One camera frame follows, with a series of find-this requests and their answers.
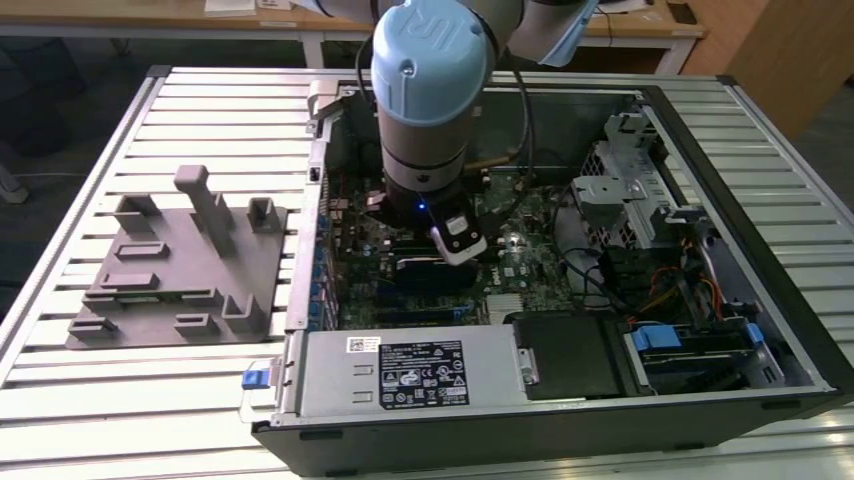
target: ur logo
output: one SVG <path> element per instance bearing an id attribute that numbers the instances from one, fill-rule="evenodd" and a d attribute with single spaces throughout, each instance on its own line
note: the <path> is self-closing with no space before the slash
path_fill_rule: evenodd
<path id="1" fill-rule="evenodd" d="M 405 33 L 412 37 L 429 41 L 436 50 L 445 50 L 451 44 L 453 32 L 457 30 L 451 21 L 441 17 L 424 17 L 424 13 L 415 9 L 404 24 Z"/>

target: red wire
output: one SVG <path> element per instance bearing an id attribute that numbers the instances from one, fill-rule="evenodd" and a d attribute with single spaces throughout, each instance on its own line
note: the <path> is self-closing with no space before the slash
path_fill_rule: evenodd
<path id="1" fill-rule="evenodd" d="M 679 270 L 678 267 L 662 267 L 652 273 L 652 277 L 649 277 L 649 295 L 655 293 L 655 280 L 658 279 L 658 275 L 670 270 Z"/>

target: barcode sticker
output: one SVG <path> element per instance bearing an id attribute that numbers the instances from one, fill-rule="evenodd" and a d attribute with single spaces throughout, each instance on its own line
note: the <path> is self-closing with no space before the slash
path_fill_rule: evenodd
<path id="1" fill-rule="evenodd" d="M 347 337 L 347 353 L 376 353 L 381 337 Z"/>

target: motherboard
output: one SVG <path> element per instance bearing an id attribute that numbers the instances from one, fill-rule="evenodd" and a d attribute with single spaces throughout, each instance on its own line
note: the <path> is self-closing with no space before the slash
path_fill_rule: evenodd
<path id="1" fill-rule="evenodd" d="M 519 191 L 513 171 L 471 179 L 479 213 L 504 209 Z M 552 244 L 551 212 L 560 188 L 531 188 L 487 252 L 460 267 L 447 265 L 425 234 L 396 230 L 365 215 L 368 192 L 380 184 L 343 175 L 331 182 L 339 329 L 500 323 L 508 313 L 573 310 L 572 292 Z"/>

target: floor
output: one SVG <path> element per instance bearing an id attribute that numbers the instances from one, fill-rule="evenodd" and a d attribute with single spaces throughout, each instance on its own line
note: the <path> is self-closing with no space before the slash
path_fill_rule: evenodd
<path id="1" fill-rule="evenodd" d="M 0 159 L 30 191 L 22 205 L 0 202 L 0 319 L 85 180 L 149 65 L 304 66 L 295 42 L 133 40 L 118 56 L 108 40 L 69 39 L 68 49 L 88 84 L 84 95 L 57 103 L 72 141 L 52 155 L 26 158 L 0 143 Z M 355 48 L 325 46 L 331 68 L 351 68 Z M 0 58 L 0 92 L 21 78 Z M 795 145 L 854 206 L 854 89 L 843 88 Z"/>

